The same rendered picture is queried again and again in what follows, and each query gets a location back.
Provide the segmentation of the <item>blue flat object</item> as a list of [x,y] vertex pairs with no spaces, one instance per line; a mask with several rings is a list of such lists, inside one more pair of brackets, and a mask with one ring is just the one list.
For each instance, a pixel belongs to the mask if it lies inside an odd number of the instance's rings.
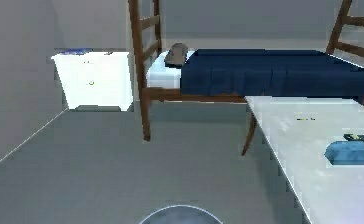
[[91,48],[68,48],[65,50],[60,51],[58,54],[60,55],[84,55],[92,51]]

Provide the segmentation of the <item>white table wooden legs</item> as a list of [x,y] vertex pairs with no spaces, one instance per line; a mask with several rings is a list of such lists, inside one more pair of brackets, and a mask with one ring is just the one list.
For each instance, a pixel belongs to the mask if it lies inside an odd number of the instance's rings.
[[344,134],[364,134],[364,106],[340,98],[246,101],[310,224],[364,224],[364,165],[324,156]]

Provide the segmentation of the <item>white chest of drawers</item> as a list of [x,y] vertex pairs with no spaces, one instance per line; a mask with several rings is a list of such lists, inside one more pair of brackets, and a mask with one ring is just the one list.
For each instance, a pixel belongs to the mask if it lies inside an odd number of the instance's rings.
[[128,52],[56,54],[55,62],[69,109],[119,107],[133,103]]

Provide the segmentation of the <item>dark flat object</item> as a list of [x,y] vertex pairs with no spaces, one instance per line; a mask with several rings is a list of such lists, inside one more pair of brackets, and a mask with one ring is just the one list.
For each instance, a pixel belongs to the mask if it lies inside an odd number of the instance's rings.
[[364,142],[364,135],[357,135],[357,134],[344,134],[343,137],[347,141],[362,141]]

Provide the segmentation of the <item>grey round dome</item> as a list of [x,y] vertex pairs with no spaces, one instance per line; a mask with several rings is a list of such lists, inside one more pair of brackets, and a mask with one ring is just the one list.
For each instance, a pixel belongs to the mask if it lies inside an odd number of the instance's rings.
[[192,205],[171,205],[158,209],[139,224],[224,224],[219,218]]

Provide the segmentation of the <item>wooden bunk bed blue blanket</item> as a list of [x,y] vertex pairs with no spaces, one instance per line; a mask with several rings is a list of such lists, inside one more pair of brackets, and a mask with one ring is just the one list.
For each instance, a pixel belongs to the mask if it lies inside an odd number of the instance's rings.
[[364,47],[339,40],[345,25],[364,27],[343,0],[329,43],[317,50],[197,49],[183,66],[166,66],[160,3],[142,18],[139,0],[128,0],[143,139],[150,139],[149,107],[158,101],[243,103],[247,96],[346,98],[364,105],[364,68],[334,56],[335,50],[361,56]]

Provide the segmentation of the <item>grey pillow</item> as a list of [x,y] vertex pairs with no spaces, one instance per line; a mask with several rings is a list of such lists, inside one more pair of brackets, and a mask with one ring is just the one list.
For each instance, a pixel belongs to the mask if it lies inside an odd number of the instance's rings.
[[183,43],[175,43],[168,51],[164,62],[166,66],[181,67],[187,59],[188,48]]

